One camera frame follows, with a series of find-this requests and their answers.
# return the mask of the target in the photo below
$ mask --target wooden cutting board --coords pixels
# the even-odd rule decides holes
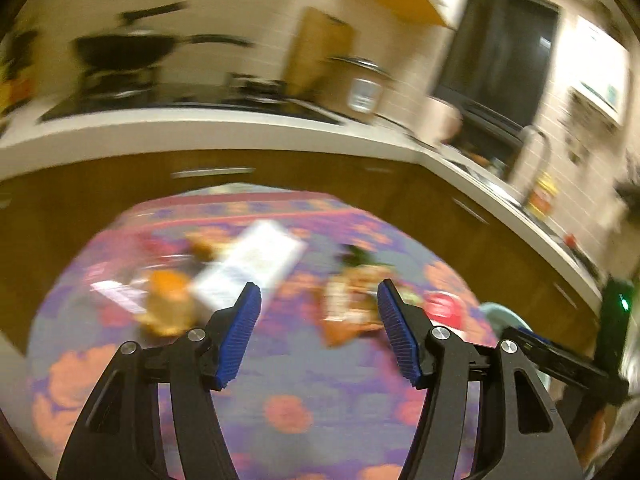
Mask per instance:
[[[304,10],[300,27],[291,44],[284,81],[287,94],[309,98],[326,70],[331,56],[348,56],[356,37],[351,25],[314,7]]]

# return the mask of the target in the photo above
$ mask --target wok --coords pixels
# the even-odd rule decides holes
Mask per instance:
[[[226,34],[196,34],[175,36],[149,28],[138,28],[134,23],[148,16],[157,16],[186,8],[183,2],[152,9],[132,10],[120,14],[122,24],[98,34],[81,36],[74,40],[80,59],[96,70],[138,70],[160,61],[183,43],[229,43],[253,46],[246,38]]]

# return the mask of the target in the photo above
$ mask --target metal screw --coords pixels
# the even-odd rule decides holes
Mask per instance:
[[[436,339],[445,340],[445,339],[449,339],[451,332],[449,332],[449,330],[447,330],[443,326],[437,326],[436,328],[431,330],[431,335],[433,335],[434,338]]]
[[[204,336],[206,336],[206,335],[207,334],[204,332],[203,329],[194,328],[193,330],[189,330],[189,333],[187,334],[187,337],[191,341],[202,341],[204,339]]]
[[[126,343],[122,343],[122,345],[120,345],[120,352],[122,352],[124,355],[129,355],[133,354],[133,352],[135,352],[137,348],[138,346],[136,345],[135,341],[127,341]]]
[[[500,348],[507,352],[507,354],[515,354],[516,350],[518,349],[518,345],[516,345],[516,343],[514,343],[513,341],[505,339],[500,343]]]

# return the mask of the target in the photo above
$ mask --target tablecloth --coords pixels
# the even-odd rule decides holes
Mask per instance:
[[[354,244],[396,267],[419,294],[444,290],[465,304],[466,338],[495,345],[465,282],[427,248],[375,216],[327,195],[250,192],[174,196],[136,206],[96,235],[60,276],[30,335],[33,418],[56,452],[119,344],[163,341],[139,332],[131,315],[86,284],[95,266],[124,261],[127,236],[149,234],[167,253],[183,253],[184,234],[208,228],[231,240],[251,222],[270,218],[307,244],[255,327],[238,378],[213,393],[234,465],[242,480],[396,480],[420,416],[425,391],[412,389],[393,354],[376,339],[327,349],[314,324],[312,290],[339,270],[341,244]],[[183,478],[168,389],[159,391],[169,473]],[[470,385],[459,478],[471,466],[478,392]]]

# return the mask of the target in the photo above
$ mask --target white wall-mounted appliance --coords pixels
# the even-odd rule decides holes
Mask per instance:
[[[570,91],[572,100],[581,104],[580,113],[588,116],[589,123],[599,122],[609,131],[621,128],[628,95],[628,50],[604,30],[578,17],[572,59]]]

